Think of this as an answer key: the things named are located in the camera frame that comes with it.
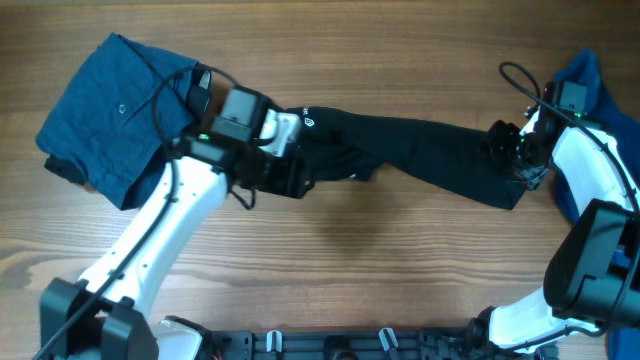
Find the black t-shirt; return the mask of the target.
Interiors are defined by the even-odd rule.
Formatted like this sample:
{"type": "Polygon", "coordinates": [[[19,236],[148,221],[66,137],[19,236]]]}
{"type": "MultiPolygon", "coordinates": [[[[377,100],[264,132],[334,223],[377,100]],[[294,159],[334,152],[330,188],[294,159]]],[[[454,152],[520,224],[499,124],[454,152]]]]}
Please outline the black t-shirt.
{"type": "Polygon", "coordinates": [[[302,121],[300,150],[315,181],[367,181],[389,164],[474,201],[511,210],[526,187],[489,161],[486,132],[449,124],[349,113],[327,107],[288,108],[302,121]]]}

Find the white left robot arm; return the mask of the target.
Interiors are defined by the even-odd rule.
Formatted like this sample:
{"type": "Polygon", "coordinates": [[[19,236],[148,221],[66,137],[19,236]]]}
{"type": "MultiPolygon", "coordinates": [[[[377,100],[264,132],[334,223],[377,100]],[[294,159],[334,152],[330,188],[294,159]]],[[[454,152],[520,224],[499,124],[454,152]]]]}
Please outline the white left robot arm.
{"type": "Polygon", "coordinates": [[[38,359],[208,359],[208,332],[168,317],[148,321],[159,289],[204,219],[232,194],[299,198],[303,119],[236,85],[211,127],[170,145],[151,196],[109,251],[79,279],[54,279],[41,298],[38,359]]]}

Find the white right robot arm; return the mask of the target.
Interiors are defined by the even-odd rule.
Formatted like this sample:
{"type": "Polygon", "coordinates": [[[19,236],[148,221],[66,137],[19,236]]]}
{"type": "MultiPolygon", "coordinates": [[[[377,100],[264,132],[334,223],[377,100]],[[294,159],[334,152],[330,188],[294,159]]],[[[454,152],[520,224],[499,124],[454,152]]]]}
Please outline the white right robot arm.
{"type": "Polygon", "coordinates": [[[531,93],[536,105],[524,128],[499,121],[490,130],[498,169],[530,188],[559,171],[578,218],[541,288],[469,324],[470,359],[533,357],[573,334],[639,327],[639,188],[613,133],[589,117],[587,95],[583,83],[551,81],[531,93]]]}

